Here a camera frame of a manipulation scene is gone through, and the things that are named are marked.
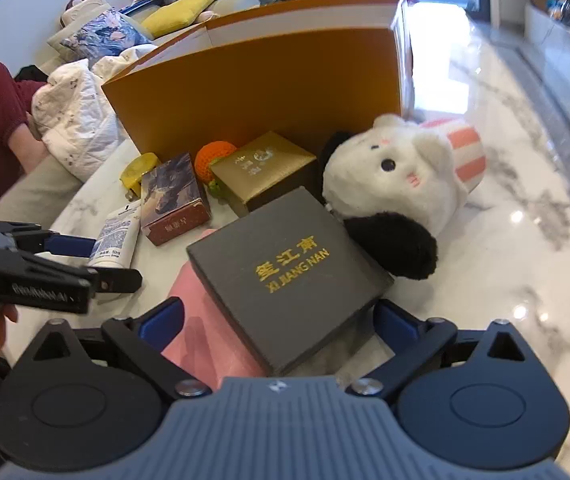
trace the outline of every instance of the blue floral pillow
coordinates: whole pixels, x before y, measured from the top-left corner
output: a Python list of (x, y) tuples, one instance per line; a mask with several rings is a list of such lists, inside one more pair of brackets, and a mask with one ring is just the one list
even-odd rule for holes
[(152, 42), (117, 10), (108, 9), (60, 43), (73, 50), (79, 59), (88, 59), (91, 68), (101, 57), (119, 56), (132, 46)]

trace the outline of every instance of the white tube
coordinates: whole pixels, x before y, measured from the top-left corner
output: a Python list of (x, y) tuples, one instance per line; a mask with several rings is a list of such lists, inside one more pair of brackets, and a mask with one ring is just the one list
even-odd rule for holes
[(129, 269), (138, 229), (140, 226), (140, 200), (111, 212), (105, 219), (88, 266)]

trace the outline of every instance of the cushion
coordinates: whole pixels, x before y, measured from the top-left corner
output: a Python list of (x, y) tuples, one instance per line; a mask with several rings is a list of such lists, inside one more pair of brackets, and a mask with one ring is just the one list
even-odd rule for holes
[(226, 16), (233, 12), (254, 9), (254, 7), (260, 6), (259, 0), (217, 0), (207, 10), (211, 10), (219, 16)]
[(82, 16), (78, 16), (77, 19), (49, 38), (49, 40), (47, 40), (47, 44), (57, 51), (58, 55), (64, 62), (71, 63), (73, 61), (78, 61), (78, 54), (64, 46), (61, 41), (69, 38), (75, 32), (78, 32), (86, 23), (91, 22), (94, 18), (100, 16), (108, 9), (111, 9), (111, 6), (108, 4), (101, 5), (99, 7), (92, 7), (92, 9), (87, 10), (87, 12)]
[(52, 155), (0, 197), (0, 220), (32, 222), (49, 229), (82, 182)]
[(60, 16), (61, 24), (66, 27), (74, 20), (78, 20), (82, 15), (91, 12), (92, 9), (105, 5), (111, 7), (107, 3), (107, 0), (81, 0), (75, 6), (63, 12), (63, 14)]
[(123, 50), (150, 43), (116, 10), (108, 9), (85, 23), (79, 30), (60, 42), (78, 59), (88, 59), (90, 68), (104, 56), (119, 56)]
[(214, 0), (178, 0), (161, 7), (142, 23), (153, 37), (160, 38), (191, 25)]

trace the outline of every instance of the pink striped fabric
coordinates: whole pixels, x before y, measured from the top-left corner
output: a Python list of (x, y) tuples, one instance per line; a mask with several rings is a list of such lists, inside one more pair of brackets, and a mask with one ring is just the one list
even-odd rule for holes
[(454, 150), (456, 175), (468, 192), (483, 179), (486, 156), (478, 132), (461, 119), (436, 119), (421, 124), (447, 137)]

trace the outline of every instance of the metal screw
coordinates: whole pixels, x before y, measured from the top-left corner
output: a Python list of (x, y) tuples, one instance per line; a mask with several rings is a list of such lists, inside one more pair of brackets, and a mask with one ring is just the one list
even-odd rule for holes
[(207, 385), (197, 379), (185, 379), (175, 386), (176, 393), (181, 397), (200, 397), (207, 392)]
[(351, 389), (355, 393), (361, 396), (372, 396), (380, 393), (383, 389), (383, 383), (377, 381), (376, 379), (371, 379), (369, 377), (364, 377), (363, 379), (358, 379), (351, 384)]

